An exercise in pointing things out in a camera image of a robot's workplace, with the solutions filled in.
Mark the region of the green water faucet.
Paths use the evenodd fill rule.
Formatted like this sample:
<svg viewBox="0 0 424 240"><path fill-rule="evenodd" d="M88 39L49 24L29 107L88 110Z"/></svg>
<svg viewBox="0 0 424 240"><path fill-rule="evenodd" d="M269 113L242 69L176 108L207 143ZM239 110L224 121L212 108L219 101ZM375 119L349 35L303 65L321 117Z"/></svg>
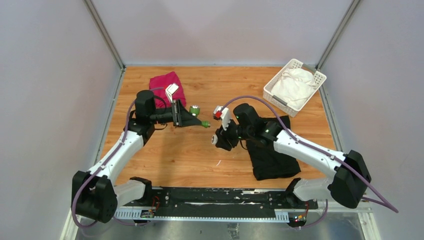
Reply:
<svg viewBox="0 0 424 240"><path fill-rule="evenodd" d="M200 111L201 111L201 109L198 105L191 105L190 108L189 108L190 114L192 116L196 117L196 118L199 116ZM206 121L206 120L201 120L200 125L204 128L210 128L211 127L210 122Z"/></svg>

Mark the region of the white pipe fitting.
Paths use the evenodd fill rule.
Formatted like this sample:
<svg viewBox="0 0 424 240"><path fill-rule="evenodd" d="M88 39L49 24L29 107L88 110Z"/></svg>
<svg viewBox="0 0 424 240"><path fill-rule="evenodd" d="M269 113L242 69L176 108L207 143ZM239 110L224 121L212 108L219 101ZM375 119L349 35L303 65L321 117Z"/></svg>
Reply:
<svg viewBox="0 0 424 240"><path fill-rule="evenodd" d="M216 145L219 141L219 138L216 134L211 137L211 144Z"/></svg>

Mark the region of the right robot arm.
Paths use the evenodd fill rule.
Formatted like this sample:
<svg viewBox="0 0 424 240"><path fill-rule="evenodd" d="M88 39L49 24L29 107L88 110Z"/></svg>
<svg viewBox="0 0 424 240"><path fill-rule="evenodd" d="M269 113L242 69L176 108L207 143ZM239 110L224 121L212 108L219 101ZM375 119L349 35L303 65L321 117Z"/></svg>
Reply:
<svg viewBox="0 0 424 240"><path fill-rule="evenodd" d="M240 140L245 140L272 154L300 160L325 174L324 178L293 180L285 195L290 208L298 209L312 199L332 199L346 208L358 207L372 180L359 152L344 153L306 140L283 127L281 118L259 117L247 103L238 105L233 113L235 120L228 108L217 106L213 112L214 119L221 121L212 138L217 148L231 151Z"/></svg>

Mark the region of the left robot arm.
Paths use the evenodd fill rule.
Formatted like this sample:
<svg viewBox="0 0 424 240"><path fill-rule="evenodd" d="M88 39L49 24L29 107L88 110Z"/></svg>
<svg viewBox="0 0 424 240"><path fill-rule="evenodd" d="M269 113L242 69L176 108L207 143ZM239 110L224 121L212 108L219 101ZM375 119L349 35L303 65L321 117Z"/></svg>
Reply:
<svg viewBox="0 0 424 240"><path fill-rule="evenodd" d="M132 177L117 185L117 177L129 160L140 151L156 131L156 125L173 124L184 128L209 128L210 122L198 119L179 99L169 107L158 108L158 96L152 90L141 90L128 108L123 131L107 154L87 171L78 171L72 178L71 215L79 228L90 228L96 223L108 223L116 210L132 201L149 206L153 197L152 182Z"/></svg>

